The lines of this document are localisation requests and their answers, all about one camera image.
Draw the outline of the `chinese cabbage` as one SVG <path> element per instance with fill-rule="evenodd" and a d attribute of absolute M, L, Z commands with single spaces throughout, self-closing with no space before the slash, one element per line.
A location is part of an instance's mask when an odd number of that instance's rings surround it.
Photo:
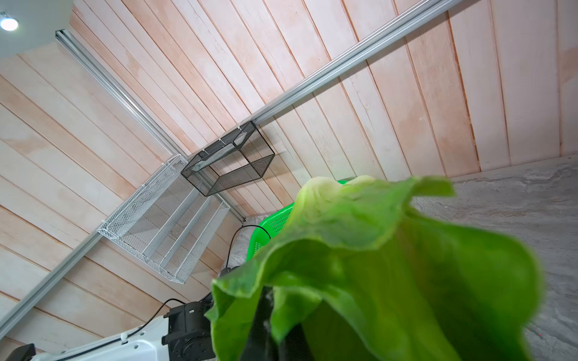
<path fill-rule="evenodd" d="M 220 360 L 239 360 L 263 288 L 278 360 L 530 360 L 523 331 L 543 297 L 521 241 L 429 218 L 420 196 L 450 197 L 444 177 L 357 177 L 319 221 L 296 222 L 212 282 Z"/>

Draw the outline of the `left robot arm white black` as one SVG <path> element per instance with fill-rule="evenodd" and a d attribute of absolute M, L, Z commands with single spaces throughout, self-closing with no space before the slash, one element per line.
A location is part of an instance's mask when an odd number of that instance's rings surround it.
<path fill-rule="evenodd" d="M 214 304 L 211 293 L 155 314 L 136 329 L 60 353 L 37 353 L 34 344 L 20 346 L 3 360 L 217 360 L 211 327 L 204 316 Z"/>

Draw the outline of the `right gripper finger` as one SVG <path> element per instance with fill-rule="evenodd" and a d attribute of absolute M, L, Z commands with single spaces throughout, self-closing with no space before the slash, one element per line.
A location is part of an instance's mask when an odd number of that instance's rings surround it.
<path fill-rule="evenodd" d="M 263 288 L 241 361 L 278 360 L 278 346 L 272 338 L 270 317 L 274 306 L 272 288 Z"/>

